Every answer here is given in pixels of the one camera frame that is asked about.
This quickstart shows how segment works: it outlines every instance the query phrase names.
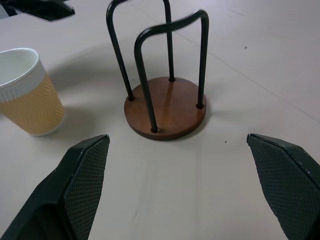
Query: paper cup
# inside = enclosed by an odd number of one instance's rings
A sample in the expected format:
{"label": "paper cup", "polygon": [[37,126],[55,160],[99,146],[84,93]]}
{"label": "paper cup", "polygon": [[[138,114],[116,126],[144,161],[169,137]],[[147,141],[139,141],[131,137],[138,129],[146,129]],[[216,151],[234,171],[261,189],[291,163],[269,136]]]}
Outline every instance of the paper cup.
{"label": "paper cup", "polygon": [[0,112],[34,136],[61,125],[64,107],[35,50],[0,52]]}

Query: curved metal arch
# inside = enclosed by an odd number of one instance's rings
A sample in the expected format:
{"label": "curved metal arch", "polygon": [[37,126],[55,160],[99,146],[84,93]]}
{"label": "curved metal arch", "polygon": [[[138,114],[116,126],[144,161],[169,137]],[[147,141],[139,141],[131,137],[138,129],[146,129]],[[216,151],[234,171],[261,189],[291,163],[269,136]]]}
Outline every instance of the curved metal arch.
{"label": "curved metal arch", "polygon": [[[132,93],[132,89],[131,89],[130,82],[128,79],[128,74],[127,74],[126,67],[125,67],[125,63],[124,63],[124,60],[123,60],[123,57],[122,57],[122,54],[120,51],[120,47],[119,47],[119,43],[118,43],[118,39],[117,39],[115,27],[114,27],[114,20],[113,20],[114,11],[115,11],[116,7],[124,2],[127,2],[127,1],[128,0],[113,0],[109,4],[108,9],[106,11],[105,20],[106,20],[106,25],[108,27],[108,31],[110,34],[110,38],[111,38],[111,42],[112,42],[113,49],[115,52],[115,56],[118,61],[119,68],[120,68],[120,71],[122,74],[124,85],[125,85],[126,91],[128,93],[128,100],[133,101],[135,98]],[[166,21],[166,23],[171,23],[170,2],[169,2],[169,0],[163,0],[163,3],[164,3],[164,10],[165,10],[165,21]],[[168,32],[166,35],[166,38],[167,38],[167,45],[168,45],[168,61],[169,61],[169,75],[170,75],[169,81],[174,82],[175,75],[174,75],[174,55],[173,55],[172,33]]]}
{"label": "curved metal arch", "polygon": [[154,107],[151,100],[150,90],[148,86],[148,80],[146,75],[146,69],[144,60],[142,57],[141,47],[144,41],[154,35],[173,32],[188,25],[194,23],[196,20],[201,19],[201,50],[200,50],[200,69],[199,69],[199,87],[198,87],[198,102],[196,107],[202,109],[204,107],[204,89],[205,89],[205,76],[206,76],[206,64],[207,64],[207,50],[208,50],[208,37],[209,37],[209,16],[206,11],[198,9],[191,13],[189,16],[181,18],[179,20],[155,25],[145,29],[135,40],[134,44],[134,58],[136,68],[139,73],[139,78],[145,98],[149,119],[151,123],[151,131],[153,133],[158,132]]}

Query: dark green metal frame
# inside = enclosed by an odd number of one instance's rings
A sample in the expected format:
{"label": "dark green metal frame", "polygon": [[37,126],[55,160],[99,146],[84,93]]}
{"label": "dark green metal frame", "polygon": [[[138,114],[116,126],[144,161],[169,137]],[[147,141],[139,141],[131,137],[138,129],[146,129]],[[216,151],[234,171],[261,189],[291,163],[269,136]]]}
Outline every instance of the dark green metal frame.
{"label": "dark green metal frame", "polygon": [[139,73],[140,82],[143,90],[144,99],[148,109],[149,119],[151,123],[151,132],[157,133],[158,127],[154,112],[154,107],[151,100],[150,90],[147,81],[147,75],[142,57],[141,47],[144,41],[155,35],[164,34],[168,32],[177,31],[185,28],[194,23],[196,20],[201,19],[201,50],[200,50],[200,70],[199,70],[199,87],[198,87],[198,102],[196,107],[202,109],[204,107],[204,89],[205,89],[205,76],[207,64],[207,50],[208,50],[208,37],[209,37],[209,16],[204,10],[196,10],[189,16],[181,18],[171,23],[160,24],[145,29],[137,37],[134,44],[134,57],[136,68]]}
{"label": "dark green metal frame", "polygon": [[[113,23],[113,15],[116,7],[127,0],[113,0],[106,11],[106,24],[110,34],[111,42],[114,48],[116,59],[118,61],[120,71],[123,77],[125,88],[128,94],[128,100],[134,101],[135,97],[133,95],[130,82],[128,79],[128,74],[122,58],[120,51],[117,35]],[[191,25],[196,20],[201,19],[201,51],[200,51],[200,70],[199,70],[199,87],[198,87],[198,101],[196,107],[198,109],[204,108],[204,89],[205,89],[205,75],[206,75],[206,64],[207,64],[207,50],[208,50],[208,37],[209,37],[209,16],[204,10],[196,10],[189,16],[181,18],[172,22],[171,20],[171,8],[169,0],[163,0],[165,9],[165,24],[160,24],[156,26],[149,27],[145,29],[137,37],[134,44],[134,57],[135,63],[138,70],[144,99],[146,102],[149,120],[151,124],[151,132],[157,133],[158,126],[156,122],[155,112],[151,100],[150,90],[147,81],[147,75],[145,70],[145,65],[142,57],[141,47],[144,41],[155,35],[166,34],[167,37],[167,47],[168,47],[168,61],[169,61],[169,81],[174,82],[174,58],[173,58],[173,43],[172,43],[172,32],[179,29],[185,28]]]}
{"label": "dark green metal frame", "polygon": [[[118,39],[117,39],[115,27],[114,27],[114,19],[113,19],[114,18],[114,11],[115,11],[116,7],[124,2],[127,2],[127,1],[128,0],[113,0],[108,6],[105,19],[106,19],[106,25],[108,27],[108,31],[110,34],[111,42],[113,45],[113,49],[115,52],[115,56],[116,56],[116,59],[118,61],[119,67],[120,67],[120,71],[122,74],[122,78],[124,81],[126,92],[128,94],[128,100],[133,101],[135,99],[135,97],[132,93],[132,89],[130,86],[128,74],[126,71],[125,63],[124,63],[124,59],[123,59],[121,51],[120,51],[120,47],[119,47],[119,43],[118,43]],[[166,23],[171,23],[170,2],[169,2],[169,0],[163,0],[163,3],[164,3],[164,10],[165,10],[165,21],[166,21]],[[167,32],[166,38],[167,38],[167,45],[168,45],[168,60],[169,60],[169,74],[170,74],[169,81],[174,82],[175,81],[174,54],[173,54],[172,32],[171,31]]]}

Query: round wooden base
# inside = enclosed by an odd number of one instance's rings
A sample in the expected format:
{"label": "round wooden base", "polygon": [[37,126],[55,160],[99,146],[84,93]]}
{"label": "round wooden base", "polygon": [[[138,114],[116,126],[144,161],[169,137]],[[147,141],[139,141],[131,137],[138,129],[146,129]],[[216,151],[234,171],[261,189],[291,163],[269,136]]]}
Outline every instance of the round wooden base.
{"label": "round wooden base", "polygon": [[134,101],[124,103],[124,114],[130,127],[141,136],[165,141],[180,138],[195,130],[205,118],[207,101],[203,96],[204,108],[198,109],[198,86],[183,78],[157,77],[148,81],[152,104],[159,128],[151,132],[148,110],[142,86],[132,92]]}

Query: white cup rim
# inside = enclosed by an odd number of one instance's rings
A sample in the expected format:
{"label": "white cup rim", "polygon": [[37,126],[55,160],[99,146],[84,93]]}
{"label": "white cup rim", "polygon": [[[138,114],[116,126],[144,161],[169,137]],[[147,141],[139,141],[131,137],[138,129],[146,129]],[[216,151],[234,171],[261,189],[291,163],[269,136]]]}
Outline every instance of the white cup rim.
{"label": "white cup rim", "polygon": [[32,52],[33,54],[35,54],[36,56],[36,59],[34,61],[34,64],[26,71],[24,72],[23,74],[21,74],[20,76],[10,80],[10,81],[7,81],[3,84],[0,84],[0,89],[2,88],[6,88],[12,84],[15,84],[17,82],[19,82],[20,80],[24,79],[27,75],[29,75],[35,68],[36,66],[38,65],[39,61],[40,61],[40,57],[39,57],[39,54],[37,53],[36,50],[32,49],[32,48],[28,48],[28,47],[19,47],[19,48],[13,48],[13,49],[9,49],[9,50],[5,50],[5,51],[2,51],[0,52],[0,55],[1,54],[4,54],[4,53],[7,53],[7,52],[13,52],[13,51],[21,51],[21,50],[24,50],[24,51],[28,51],[28,52]]}

